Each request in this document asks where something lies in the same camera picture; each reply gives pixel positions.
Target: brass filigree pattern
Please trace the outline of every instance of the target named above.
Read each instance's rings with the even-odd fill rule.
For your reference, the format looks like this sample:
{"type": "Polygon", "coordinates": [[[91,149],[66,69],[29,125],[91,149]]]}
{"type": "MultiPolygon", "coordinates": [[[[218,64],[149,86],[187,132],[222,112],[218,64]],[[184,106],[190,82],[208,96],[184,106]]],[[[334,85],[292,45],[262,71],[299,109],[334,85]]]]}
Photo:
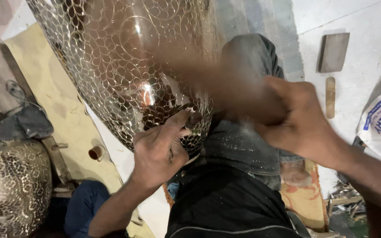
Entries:
{"type": "Polygon", "coordinates": [[[28,237],[37,230],[51,190],[50,158],[42,144],[0,141],[0,238],[28,237]]]}
{"type": "Polygon", "coordinates": [[[132,138],[180,110],[198,111],[197,133],[182,139],[198,152],[213,102],[163,68],[150,49],[180,48],[216,59],[209,0],[27,0],[82,98],[130,150],[132,138]]]}

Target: sharpening stone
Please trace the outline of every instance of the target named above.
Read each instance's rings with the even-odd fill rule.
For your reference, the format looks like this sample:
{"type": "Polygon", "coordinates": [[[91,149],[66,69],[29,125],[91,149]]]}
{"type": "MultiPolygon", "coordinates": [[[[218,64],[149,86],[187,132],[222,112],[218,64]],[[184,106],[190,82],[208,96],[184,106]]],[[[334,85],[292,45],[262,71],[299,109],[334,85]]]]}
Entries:
{"type": "Polygon", "coordinates": [[[348,48],[349,33],[323,36],[318,71],[331,73],[342,71],[348,48]]]}

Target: blurred hand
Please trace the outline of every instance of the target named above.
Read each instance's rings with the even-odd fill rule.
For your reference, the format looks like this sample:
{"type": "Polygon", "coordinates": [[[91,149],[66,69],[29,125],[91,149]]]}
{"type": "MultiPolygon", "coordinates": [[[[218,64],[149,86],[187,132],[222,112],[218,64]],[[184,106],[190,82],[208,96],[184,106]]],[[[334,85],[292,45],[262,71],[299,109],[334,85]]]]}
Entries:
{"type": "Polygon", "coordinates": [[[273,147],[298,154],[320,165],[336,168],[339,158],[333,150],[346,143],[339,138],[327,122],[315,88],[311,83],[290,83],[279,78],[264,78],[282,98],[288,116],[278,126],[257,125],[261,137],[273,147]]]}
{"type": "Polygon", "coordinates": [[[143,188],[158,188],[177,173],[189,160],[180,138],[192,133],[182,129],[190,114],[189,111],[180,111],[164,125],[135,135],[135,169],[130,179],[143,188]]]}

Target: leg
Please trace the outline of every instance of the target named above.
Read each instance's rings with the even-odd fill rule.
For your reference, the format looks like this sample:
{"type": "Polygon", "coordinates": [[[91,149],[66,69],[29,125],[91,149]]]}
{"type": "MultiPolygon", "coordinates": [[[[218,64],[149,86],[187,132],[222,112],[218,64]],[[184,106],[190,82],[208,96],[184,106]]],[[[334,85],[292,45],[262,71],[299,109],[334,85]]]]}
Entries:
{"type": "Polygon", "coordinates": [[[109,197],[107,188],[101,182],[83,181],[74,191],[67,207],[66,234],[74,238],[86,237],[93,217],[109,197]]]}
{"type": "MultiPolygon", "coordinates": [[[[258,34],[239,35],[223,48],[223,56],[233,60],[238,70],[283,78],[277,65],[274,45],[258,34]]],[[[273,190],[280,189],[280,163],[277,150],[256,133],[251,125],[221,120],[213,122],[204,143],[207,163],[227,164],[246,172],[273,190]]]]}

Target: gray cloth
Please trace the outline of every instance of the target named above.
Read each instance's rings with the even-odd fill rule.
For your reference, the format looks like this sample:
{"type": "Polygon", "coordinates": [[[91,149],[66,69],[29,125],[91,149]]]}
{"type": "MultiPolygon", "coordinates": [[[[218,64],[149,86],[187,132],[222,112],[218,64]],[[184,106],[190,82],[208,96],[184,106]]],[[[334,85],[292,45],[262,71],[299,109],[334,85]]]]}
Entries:
{"type": "MultiPolygon", "coordinates": [[[[283,78],[275,47],[262,35],[236,36],[225,45],[223,53],[233,56],[236,67],[241,64],[246,70],[252,70],[251,73],[259,76],[267,74],[283,78]]],[[[303,159],[268,145],[251,125],[239,125],[227,120],[213,121],[213,128],[205,140],[204,148],[205,156],[201,160],[205,163],[233,166],[275,191],[281,187],[280,161],[303,159]]]]}
{"type": "Polygon", "coordinates": [[[278,65],[286,80],[304,81],[292,0],[217,0],[217,26],[221,38],[259,33],[276,46],[278,65]]]}
{"type": "Polygon", "coordinates": [[[51,122],[37,106],[29,105],[0,121],[0,141],[45,138],[54,132],[51,122]]]}

